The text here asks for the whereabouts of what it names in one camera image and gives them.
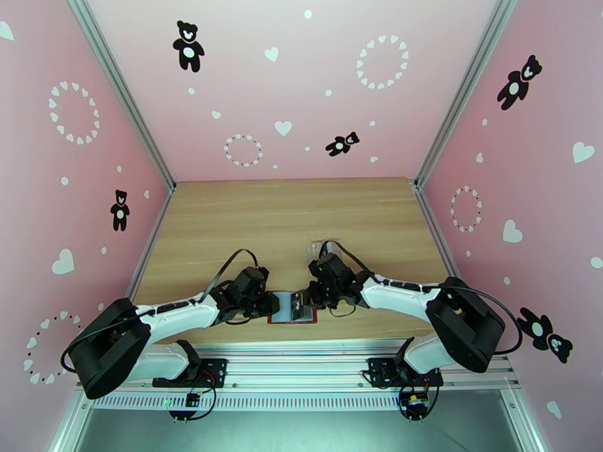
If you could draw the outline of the right aluminium table side rail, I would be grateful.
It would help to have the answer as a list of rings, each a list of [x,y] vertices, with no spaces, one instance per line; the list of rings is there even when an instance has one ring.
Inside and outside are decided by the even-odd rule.
[[[455,263],[454,257],[449,250],[448,244],[445,241],[441,228],[436,220],[433,210],[430,207],[430,204],[427,201],[424,191],[413,185],[413,193],[424,215],[427,226],[436,244],[446,271],[450,276],[459,276],[460,272]]]

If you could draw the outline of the red leather card holder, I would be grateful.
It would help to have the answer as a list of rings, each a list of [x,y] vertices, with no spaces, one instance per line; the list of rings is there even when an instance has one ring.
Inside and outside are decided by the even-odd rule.
[[[290,297],[295,292],[271,292],[273,295],[277,295],[280,298],[281,311],[278,315],[269,316],[268,324],[270,325],[310,325],[317,323],[317,311],[314,308],[308,306],[308,299],[304,299],[306,306],[306,318],[292,322],[290,317]]]

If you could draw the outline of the right aluminium frame post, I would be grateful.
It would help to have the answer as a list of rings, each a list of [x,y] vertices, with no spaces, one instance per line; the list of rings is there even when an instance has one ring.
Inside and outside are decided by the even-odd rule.
[[[497,0],[494,4],[488,22],[485,25],[481,38],[478,41],[451,104],[442,119],[442,123],[436,131],[436,135],[434,136],[415,177],[409,182],[415,194],[419,195],[424,190],[427,180],[453,133],[460,116],[463,114],[465,106],[469,102],[485,67],[488,65],[488,61],[503,34],[518,1],[519,0]]]

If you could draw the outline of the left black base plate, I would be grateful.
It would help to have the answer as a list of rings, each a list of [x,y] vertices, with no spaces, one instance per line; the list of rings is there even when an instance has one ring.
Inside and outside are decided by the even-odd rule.
[[[154,378],[156,388],[211,389],[222,388],[228,366],[227,359],[200,359],[189,363],[184,371],[174,379]]]

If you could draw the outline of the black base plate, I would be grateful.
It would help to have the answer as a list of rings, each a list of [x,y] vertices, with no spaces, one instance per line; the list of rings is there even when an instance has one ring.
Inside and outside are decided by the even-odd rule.
[[[367,369],[363,370],[363,376],[374,388],[443,386],[442,375],[438,370],[420,374],[404,361],[398,361],[393,357],[370,358],[367,360],[367,365]]]
[[[184,371],[174,379],[154,378],[156,388],[211,389],[222,388],[228,366],[227,359],[200,359],[189,363]]]

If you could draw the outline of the left aluminium frame post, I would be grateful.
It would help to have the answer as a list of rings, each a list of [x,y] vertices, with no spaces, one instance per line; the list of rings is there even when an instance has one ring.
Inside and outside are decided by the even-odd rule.
[[[167,186],[169,194],[176,190],[176,181],[169,171],[167,164],[160,153],[158,145],[145,122],[142,112],[133,97],[133,93],[127,84],[123,72],[118,65],[109,43],[98,24],[88,0],[66,0],[75,19],[78,21],[84,35],[86,36],[99,64],[102,66],[109,79],[116,96],[119,98],[133,125],[139,139],[141,140],[147,154],[151,158],[155,168],[160,173]]]

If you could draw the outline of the left aluminium table side rail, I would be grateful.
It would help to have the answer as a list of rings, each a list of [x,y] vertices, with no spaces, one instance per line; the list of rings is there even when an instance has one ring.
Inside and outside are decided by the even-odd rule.
[[[167,210],[170,205],[170,201],[173,198],[173,192],[169,192],[162,203],[160,208],[160,212],[158,213],[158,217],[152,226],[151,233],[148,236],[148,239],[143,247],[141,255],[139,257],[138,264],[136,266],[135,271],[133,272],[133,276],[131,278],[130,284],[126,290],[126,297],[131,301],[136,297],[136,293],[139,289],[139,286],[142,282],[142,278],[144,277],[145,270],[148,266],[149,259],[152,255],[152,250],[155,246],[156,240],[158,238],[159,231],[161,229],[161,224],[164,220],[164,217],[167,213]]]

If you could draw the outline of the perforated metal strip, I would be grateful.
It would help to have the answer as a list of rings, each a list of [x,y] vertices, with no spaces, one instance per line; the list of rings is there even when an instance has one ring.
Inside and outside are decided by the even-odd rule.
[[[191,401],[183,392],[143,394],[123,392],[92,403],[96,409],[126,411],[394,411],[397,396],[387,392],[351,393],[219,393]]]

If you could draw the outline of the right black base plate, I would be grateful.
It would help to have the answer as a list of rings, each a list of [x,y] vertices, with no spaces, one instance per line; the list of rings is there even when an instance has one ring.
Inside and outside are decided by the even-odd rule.
[[[363,370],[363,376],[374,388],[443,386],[442,375],[438,370],[420,374],[404,361],[398,361],[393,357],[370,358],[367,360],[367,365],[367,369]]]

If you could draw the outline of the right black yellow connector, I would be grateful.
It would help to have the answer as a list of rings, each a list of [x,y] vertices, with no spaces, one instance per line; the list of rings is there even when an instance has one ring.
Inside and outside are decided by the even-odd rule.
[[[430,412],[430,400],[426,392],[401,390],[398,395],[398,405],[401,415],[410,422],[421,422]]]

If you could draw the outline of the aluminium table edge rail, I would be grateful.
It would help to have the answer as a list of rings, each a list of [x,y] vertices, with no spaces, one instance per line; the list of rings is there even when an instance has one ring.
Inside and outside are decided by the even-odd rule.
[[[222,392],[368,392],[361,375],[370,358],[394,357],[403,339],[194,344],[204,359],[227,359]],[[152,379],[175,375],[143,357],[142,373],[132,372],[117,389],[153,389]],[[442,390],[518,389],[519,379],[506,356],[494,356],[485,373],[457,364],[442,367]]]

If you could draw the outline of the aluminium frame post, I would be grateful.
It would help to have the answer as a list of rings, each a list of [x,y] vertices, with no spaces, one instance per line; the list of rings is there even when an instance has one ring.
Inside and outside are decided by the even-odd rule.
[[[141,140],[147,154],[151,158],[155,168],[160,173],[167,186],[169,194],[176,190],[176,181],[169,171],[167,164],[160,153],[158,145],[145,122],[142,112],[133,97],[133,93],[127,84],[123,72],[118,65],[109,43],[98,24],[88,0],[66,0],[75,19],[78,21],[84,35],[86,36],[99,64],[102,66],[109,79],[116,96],[119,98],[133,125],[139,139]]]
[[[463,114],[465,106],[469,102],[485,67],[488,65],[488,61],[503,34],[518,1],[519,0],[497,0],[494,4],[488,22],[485,25],[481,38],[478,41],[451,104],[442,119],[442,123],[436,131],[436,135],[434,136],[415,177],[409,182],[415,194],[419,195],[424,190],[427,180],[453,133],[460,116]]]

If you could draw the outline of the aluminium table side rail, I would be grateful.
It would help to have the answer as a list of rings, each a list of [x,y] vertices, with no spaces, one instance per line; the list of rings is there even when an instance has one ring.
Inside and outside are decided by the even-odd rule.
[[[161,229],[161,224],[164,220],[164,217],[167,213],[167,210],[170,205],[170,201],[173,198],[173,192],[169,192],[162,203],[160,208],[160,212],[158,213],[158,217],[152,226],[151,233],[148,236],[148,239],[143,247],[141,255],[139,257],[138,264],[136,266],[135,271],[133,272],[133,276],[131,278],[130,284],[126,290],[126,297],[131,301],[136,297],[136,293],[139,289],[139,286],[142,282],[142,278],[144,277],[145,270],[148,266],[149,259],[152,255],[152,250],[155,246],[156,240],[158,238],[159,231]]]
[[[449,250],[448,244],[445,241],[441,228],[436,220],[433,210],[430,207],[430,204],[427,201],[424,191],[413,185],[413,193],[424,215],[427,226],[436,244],[446,271],[450,276],[459,276],[460,272],[455,263],[454,257]]]

